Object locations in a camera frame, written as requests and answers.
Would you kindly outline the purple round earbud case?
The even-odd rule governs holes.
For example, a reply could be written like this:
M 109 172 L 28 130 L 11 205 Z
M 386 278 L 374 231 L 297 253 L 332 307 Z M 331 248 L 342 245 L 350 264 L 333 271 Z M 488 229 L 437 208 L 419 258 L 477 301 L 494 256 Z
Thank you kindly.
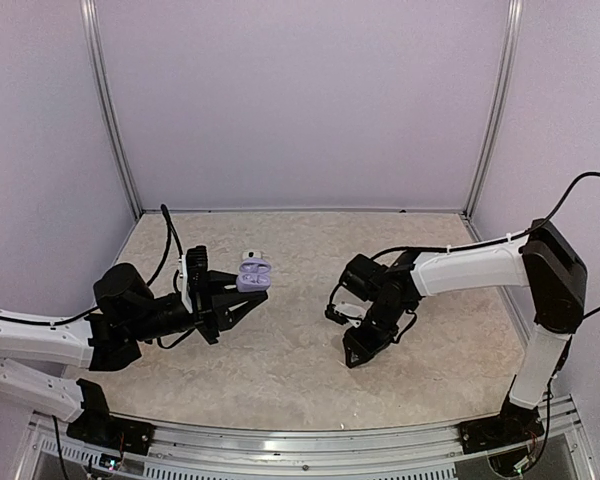
M 241 293 L 263 292 L 271 286 L 271 265 L 262 258 L 248 257 L 239 267 L 236 287 Z

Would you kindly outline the white earbud charging case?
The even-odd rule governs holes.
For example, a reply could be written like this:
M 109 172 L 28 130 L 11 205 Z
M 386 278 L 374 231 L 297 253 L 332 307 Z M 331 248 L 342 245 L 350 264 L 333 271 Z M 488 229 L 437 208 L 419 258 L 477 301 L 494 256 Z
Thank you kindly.
M 245 250 L 242 253 L 242 259 L 243 260 L 247 260 L 247 259 L 251 259 L 251 258 L 263 259 L 264 258 L 264 254 L 260 250 L 254 250 L 254 249 Z

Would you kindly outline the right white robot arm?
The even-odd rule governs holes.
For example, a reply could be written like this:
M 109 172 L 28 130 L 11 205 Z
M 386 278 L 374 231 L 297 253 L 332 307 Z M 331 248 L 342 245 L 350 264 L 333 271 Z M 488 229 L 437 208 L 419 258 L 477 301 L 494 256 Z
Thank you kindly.
M 406 247 L 392 264 L 358 254 L 345 267 L 339 286 L 369 303 L 343 336 L 345 364 L 363 365 L 397 342 L 398 321 L 420 301 L 441 293 L 501 286 L 526 287 L 534 302 L 534 330 L 520 370 L 491 433 L 515 442 L 535 409 L 585 314 L 588 271 L 566 238 L 547 219 L 505 237 L 459 247 Z

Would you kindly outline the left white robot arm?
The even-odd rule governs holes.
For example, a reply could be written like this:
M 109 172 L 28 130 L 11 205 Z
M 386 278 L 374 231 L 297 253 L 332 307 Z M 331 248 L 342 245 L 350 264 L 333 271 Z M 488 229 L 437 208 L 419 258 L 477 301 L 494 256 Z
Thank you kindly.
M 54 416 L 101 445 L 120 434 L 102 388 L 30 367 L 41 361 L 91 372 L 121 371 L 140 345 L 173 334 L 199 333 L 210 345 L 264 303 L 264 291 L 241 292 L 233 274 L 200 268 L 183 287 L 157 297 L 137 269 L 122 263 L 95 283 L 94 310 L 73 318 L 0 310 L 0 398 Z

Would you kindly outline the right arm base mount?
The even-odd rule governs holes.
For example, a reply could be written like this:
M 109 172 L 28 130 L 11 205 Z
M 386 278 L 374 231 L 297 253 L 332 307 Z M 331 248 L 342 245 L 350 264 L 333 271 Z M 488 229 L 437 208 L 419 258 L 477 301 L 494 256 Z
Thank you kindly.
M 498 449 L 542 437 L 545 429 L 538 407 L 523 408 L 505 397 L 498 414 L 458 425 L 464 454 Z

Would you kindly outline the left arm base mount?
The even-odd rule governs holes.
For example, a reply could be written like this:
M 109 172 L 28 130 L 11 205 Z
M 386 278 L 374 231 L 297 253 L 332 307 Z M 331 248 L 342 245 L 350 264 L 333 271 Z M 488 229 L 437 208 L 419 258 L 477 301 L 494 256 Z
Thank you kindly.
M 122 453 L 146 456 L 155 427 L 148 422 L 114 416 L 98 384 L 78 379 L 77 385 L 82 394 L 81 413 L 68 423 L 67 436 Z

